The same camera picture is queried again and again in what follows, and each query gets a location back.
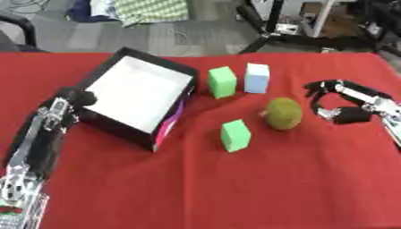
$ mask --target white cube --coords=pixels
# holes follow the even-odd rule
[[[266,93],[270,80],[270,70],[265,64],[248,64],[245,73],[245,91]]]

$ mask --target black box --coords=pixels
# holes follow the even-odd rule
[[[98,98],[86,107],[96,128],[155,152],[194,94],[198,71],[124,47],[78,87]]]

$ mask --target green checkered fabric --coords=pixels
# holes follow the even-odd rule
[[[189,18],[186,0],[115,0],[115,10],[125,27]]]

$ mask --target table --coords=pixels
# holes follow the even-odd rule
[[[73,85],[110,54],[0,54],[0,152],[25,115],[59,87]],[[251,54],[171,58],[201,70],[197,96],[157,154],[84,123],[70,131],[55,174],[44,229],[240,229],[401,226],[401,156],[380,126],[335,126],[314,116],[303,97],[309,81],[346,79],[401,99],[401,81],[371,54]],[[246,63],[269,64],[266,95],[245,94]],[[239,76],[232,98],[215,100],[207,70]],[[268,129],[257,113],[291,97],[303,122]],[[324,104],[345,101],[327,97]],[[229,155],[222,123],[242,118],[253,138]]]

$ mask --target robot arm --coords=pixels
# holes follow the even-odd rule
[[[313,112],[335,124],[369,122],[372,115],[378,115],[391,138],[401,148],[401,105],[383,92],[342,80],[316,81],[304,86],[311,100]],[[337,93],[356,106],[328,110],[319,101],[328,93]]]
[[[0,228],[39,227],[49,199],[42,186],[53,172],[62,138],[79,121],[81,108],[95,102],[92,93],[63,88],[29,115],[4,160]]]

